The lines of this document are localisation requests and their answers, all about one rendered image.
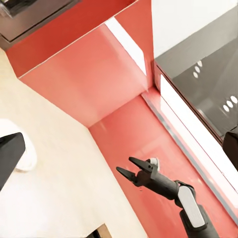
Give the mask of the saucer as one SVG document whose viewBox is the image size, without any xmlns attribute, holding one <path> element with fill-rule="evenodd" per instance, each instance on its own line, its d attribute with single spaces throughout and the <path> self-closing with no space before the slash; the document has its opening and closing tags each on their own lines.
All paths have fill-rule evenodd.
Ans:
<svg viewBox="0 0 238 238">
<path fill-rule="evenodd" d="M 22 171 L 30 171 L 36 166 L 37 163 L 36 150 L 31 140 L 19 126 L 17 126 L 8 119 L 0 119 L 0 137 L 13 134 L 16 132 L 21 132 L 23 134 L 26 146 L 26 151 L 24 152 L 21 159 L 17 163 L 16 168 Z"/>
</svg>

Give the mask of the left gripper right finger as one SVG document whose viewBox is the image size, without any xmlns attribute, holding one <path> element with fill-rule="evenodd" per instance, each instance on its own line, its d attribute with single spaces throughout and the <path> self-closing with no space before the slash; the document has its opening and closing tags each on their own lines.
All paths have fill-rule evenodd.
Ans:
<svg viewBox="0 0 238 238">
<path fill-rule="evenodd" d="M 238 134 L 226 132 L 222 149 L 238 172 Z"/>
</svg>

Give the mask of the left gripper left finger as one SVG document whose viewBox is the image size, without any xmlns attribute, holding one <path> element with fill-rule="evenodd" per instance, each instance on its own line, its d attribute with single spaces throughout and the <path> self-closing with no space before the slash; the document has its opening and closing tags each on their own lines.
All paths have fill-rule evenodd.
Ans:
<svg viewBox="0 0 238 238">
<path fill-rule="evenodd" d="M 26 151 L 21 132 L 0 137 L 0 191 Z"/>
</svg>

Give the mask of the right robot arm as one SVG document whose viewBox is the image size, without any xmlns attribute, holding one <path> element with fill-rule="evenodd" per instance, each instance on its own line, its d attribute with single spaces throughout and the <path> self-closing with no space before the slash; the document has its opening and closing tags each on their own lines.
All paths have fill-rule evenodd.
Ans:
<svg viewBox="0 0 238 238">
<path fill-rule="evenodd" d="M 196 202 L 196 191 L 193 186 L 180 180 L 170 180 L 159 173 L 159 158 L 143 161 L 129 157 L 128 160 L 140 168 L 137 176 L 119 166 L 116 167 L 116 170 L 134 186 L 144 186 L 168 200 L 174 200 L 175 205 L 183 208 L 179 216 L 187 238 L 220 238 L 204 207 Z"/>
</svg>

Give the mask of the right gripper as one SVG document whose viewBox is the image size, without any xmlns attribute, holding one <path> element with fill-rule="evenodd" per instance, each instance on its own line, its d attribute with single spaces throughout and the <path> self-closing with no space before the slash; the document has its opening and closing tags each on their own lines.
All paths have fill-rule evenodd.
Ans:
<svg viewBox="0 0 238 238">
<path fill-rule="evenodd" d="M 137 176 L 135 173 L 120 168 L 119 166 L 116 167 L 116 170 L 132 182 L 134 186 L 144 186 L 163 196 L 163 193 L 166 192 L 169 185 L 169 178 L 157 172 L 158 166 L 134 157 L 129 157 L 128 160 L 140 168 Z"/>
</svg>

